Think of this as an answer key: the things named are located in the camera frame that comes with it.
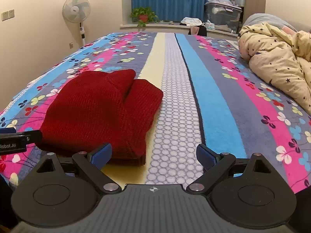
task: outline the metal bolt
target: metal bolt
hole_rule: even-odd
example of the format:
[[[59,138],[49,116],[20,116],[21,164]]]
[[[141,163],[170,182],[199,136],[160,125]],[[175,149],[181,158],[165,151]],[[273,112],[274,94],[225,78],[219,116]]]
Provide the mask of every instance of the metal bolt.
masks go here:
[[[199,192],[204,189],[204,186],[200,183],[192,183],[189,185],[189,189],[195,192]]]
[[[106,191],[115,191],[119,188],[119,185],[118,184],[115,184],[115,183],[107,183],[104,185],[104,189]]]

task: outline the blue stripe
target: blue stripe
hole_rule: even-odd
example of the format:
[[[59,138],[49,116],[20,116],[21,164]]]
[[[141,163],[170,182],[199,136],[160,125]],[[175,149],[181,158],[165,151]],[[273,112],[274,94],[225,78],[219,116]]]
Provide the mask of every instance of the blue stripe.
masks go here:
[[[238,127],[213,77],[185,35],[176,37],[200,107],[206,146],[216,153],[229,152],[237,158],[246,158]]]
[[[75,58],[77,60],[81,60],[83,58],[86,58],[87,55],[83,55],[86,52],[92,52],[92,48],[95,47],[102,47],[103,45],[107,44],[111,39],[113,39],[115,36],[117,36],[117,33],[112,33],[107,35],[105,38],[108,39],[101,39],[97,43],[95,43],[92,46],[89,46],[87,48],[84,48],[81,52],[75,54],[73,53],[72,56],[69,58]],[[70,59],[67,59],[64,63],[60,64],[57,66],[55,69],[50,71],[48,74],[46,74],[44,77],[40,78],[35,84],[33,84],[20,98],[20,102],[23,100],[27,99],[30,101],[32,98],[36,97],[37,95],[39,96],[40,93],[38,94],[37,87],[42,85],[43,83],[51,83],[55,78],[57,78],[60,74],[64,73],[67,69],[71,68],[74,65],[74,62],[69,62]],[[0,116],[5,116],[6,120],[9,120],[11,118],[14,118],[19,112],[21,111],[20,107],[15,103],[11,108],[5,113]]]

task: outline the round pad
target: round pad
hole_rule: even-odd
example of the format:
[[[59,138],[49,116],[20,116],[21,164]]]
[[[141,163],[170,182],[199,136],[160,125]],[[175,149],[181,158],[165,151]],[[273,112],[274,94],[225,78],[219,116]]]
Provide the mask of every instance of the round pad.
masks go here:
[[[289,188],[268,178],[235,177],[215,186],[211,202],[222,218],[244,228],[266,229],[286,223],[296,207]]]
[[[34,193],[35,201],[47,206],[63,203],[69,196],[69,189],[61,185],[46,185],[38,188]]]
[[[38,227],[59,227],[87,216],[96,205],[97,192],[86,181],[49,173],[22,182],[12,195],[15,214]]]
[[[238,197],[251,206],[264,206],[273,201],[274,193],[264,186],[249,185],[240,188]]]

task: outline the pink stripe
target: pink stripe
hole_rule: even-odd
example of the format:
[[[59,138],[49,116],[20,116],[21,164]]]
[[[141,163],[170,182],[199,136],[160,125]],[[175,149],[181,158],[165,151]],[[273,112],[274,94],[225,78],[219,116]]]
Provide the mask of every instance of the pink stripe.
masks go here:
[[[207,50],[215,59],[220,59],[223,62],[223,64],[220,63],[220,65],[228,68],[234,67],[234,64],[228,61],[228,57],[219,55],[217,54],[218,52],[212,51],[212,47],[210,46],[208,46]],[[273,124],[276,124],[277,128],[275,129],[269,126],[270,132],[273,135],[277,146],[284,146],[288,154],[292,157],[292,162],[290,164],[285,164],[283,162],[283,167],[287,175],[288,185],[295,193],[299,192],[302,189],[305,189],[306,186],[304,185],[304,180],[308,177],[308,173],[305,170],[304,166],[300,165],[298,162],[298,159],[302,158],[302,155],[301,153],[296,153],[295,150],[293,150],[288,145],[288,142],[291,141],[292,136],[287,128],[287,125],[284,122],[278,120],[278,112],[270,104],[270,102],[267,102],[263,98],[256,96],[256,94],[259,94],[261,91],[259,91],[257,88],[251,89],[249,86],[247,86],[246,84],[248,83],[244,81],[244,76],[239,74],[238,71],[233,70],[232,72],[230,72],[223,70],[223,73],[236,77],[238,79],[236,80],[236,82],[240,85],[240,87],[245,91],[247,96],[256,106],[258,112],[263,116],[270,117],[270,119],[273,120]]]
[[[111,48],[122,49],[123,51],[127,51],[129,49],[128,46],[122,47],[122,48],[121,48],[121,46],[124,46],[127,43],[127,41],[131,41],[131,39],[133,38],[132,34],[123,36],[121,38],[121,40],[117,44],[113,45]],[[97,63],[92,62],[92,63],[88,64],[87,66],[90,68],[90,70],[95,70],[96,68],[100,68],[101,66],[105,65],[112,58],[112,55],[115,54],[114,49],[109,49],[107,51],[101,52],[99,55],[94,57],[94,60],[97,60],[99,58],[104,58],[103,62],[97,62]],[[120,57],[121,57],[121,59],[125,59],[126,55],[121,55]],[[43,119],[45,117],[45,113],[46,113],[49,105],[56,98],[56,96],[57,96],[57,94],[50,96],[50,97],[45,97],[44,99],[42,99],[43,101],[38,101],[39,107],[35,111],[32,111],[31,115],[29,115],[27,119],[19,119],[18,120],[18,123],[16,126],[17,132],[22,132],[26,128],[32,128],[33,130],[40,129],[40,127],[43,123]],[[19,161],[19,164],[12,163],[12,159],[13,159],[15,154],[7,155],[6,162],[5,162],[6,169],[3,172],[3,175],[5,177],[10,178],[10,175],[12,173],[19,173],[19,171],[21,170],[21,167],[23,166],[21,163],[29,165],[28,163],[25,163],[24,161],[27,160],[27,157],[30,155],[31,151],[33,150],[33,146],[34,146],[34,144],[30,144],[27,146],[27,151],[25,153],[18,153],[19,157],[21,158],[21,161]]]

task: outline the bed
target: bed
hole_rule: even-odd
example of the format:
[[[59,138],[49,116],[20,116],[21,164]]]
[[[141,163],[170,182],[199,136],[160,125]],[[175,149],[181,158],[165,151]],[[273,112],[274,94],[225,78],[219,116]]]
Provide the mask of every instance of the bed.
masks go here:
[[[39,129],[60,89],[83,71],[133,69],[164,92],[146,136],[146,164],[108,164],[102,171],[126,183],[180,183],[203,174],[200,143],[236,157],[262,153],[294,192],[309,186],[311,117],[262,82],[240,58],[236,42],[174,33],[113,33],[66,57],[30,82],[0,115],[0,128]],[[18,185],[46,152],[2,156],[0,173]]]

